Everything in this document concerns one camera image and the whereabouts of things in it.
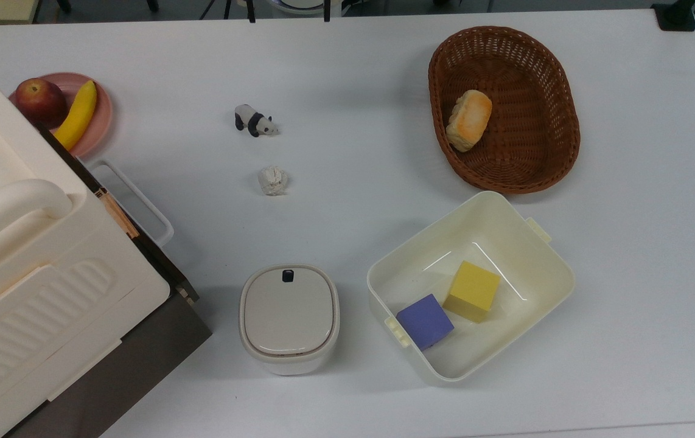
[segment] banana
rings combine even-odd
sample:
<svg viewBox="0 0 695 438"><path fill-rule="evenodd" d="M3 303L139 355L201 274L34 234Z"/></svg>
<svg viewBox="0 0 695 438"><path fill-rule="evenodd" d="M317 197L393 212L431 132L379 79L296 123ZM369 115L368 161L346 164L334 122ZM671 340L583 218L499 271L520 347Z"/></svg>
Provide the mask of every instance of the banana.
<svg viewBox="0 0 695 438"><path fill-rule="evenodd" d="M61 127L53 133L66 150L71 150L85 133L96 109L96 84L89 80L77 91L72 108Z"/></svg>

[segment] crumpled paper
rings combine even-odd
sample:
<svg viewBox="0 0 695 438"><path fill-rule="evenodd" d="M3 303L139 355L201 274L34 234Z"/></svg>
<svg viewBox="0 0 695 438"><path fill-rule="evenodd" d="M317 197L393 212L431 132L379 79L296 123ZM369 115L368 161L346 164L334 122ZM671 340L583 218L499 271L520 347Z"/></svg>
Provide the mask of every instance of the crumpled paper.
<svg viewBox="0 0 695 438"><path fill-rule="evenodd" d="M269 166L261 169L258 173L258 182L264 195L277 196L285 194L285 187L288 183L288 175L278 166Z"/></svg>

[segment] panda figurine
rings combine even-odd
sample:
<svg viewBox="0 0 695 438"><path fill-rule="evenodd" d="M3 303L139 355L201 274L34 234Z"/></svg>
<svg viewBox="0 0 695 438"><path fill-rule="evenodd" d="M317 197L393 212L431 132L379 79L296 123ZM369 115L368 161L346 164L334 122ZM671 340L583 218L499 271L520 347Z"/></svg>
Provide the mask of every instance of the panda figurine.
<svg viewBox="0 0 695 438"><path fill-rule="evenodd" d="M236 120L237 130L242 131L247 125L248 132L254 137L258 137L260 134L272 136L280 133L272 123L272 117L267 119L250 105L239 105L239 107L234 108L234 120Z"/></svg>

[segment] bread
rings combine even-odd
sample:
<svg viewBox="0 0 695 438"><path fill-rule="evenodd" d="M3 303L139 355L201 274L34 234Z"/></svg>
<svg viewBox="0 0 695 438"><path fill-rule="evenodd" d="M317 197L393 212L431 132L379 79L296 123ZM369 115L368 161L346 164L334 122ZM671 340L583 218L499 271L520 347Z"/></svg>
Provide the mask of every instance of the bread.
<svg viewBox="0 0 695 438"><path fill-rule="evenodd" d="M472 149L486 131L491 109L491 99L476 89L459 97L445 128L450 144L461 152Z"/></svg>

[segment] apple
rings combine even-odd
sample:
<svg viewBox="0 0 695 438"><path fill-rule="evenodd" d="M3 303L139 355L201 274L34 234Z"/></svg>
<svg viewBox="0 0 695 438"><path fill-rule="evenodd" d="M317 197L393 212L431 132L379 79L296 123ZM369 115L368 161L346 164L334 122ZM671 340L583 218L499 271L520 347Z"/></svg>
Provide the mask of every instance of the apple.
<svg viewBox="0 0 695 438"><path fill-rule="evenodd" d="M43 78L21 82L15 89L15 100L15 106L29 122L39 122L48 130L60 127L69 114L63 91Z"/></svg>

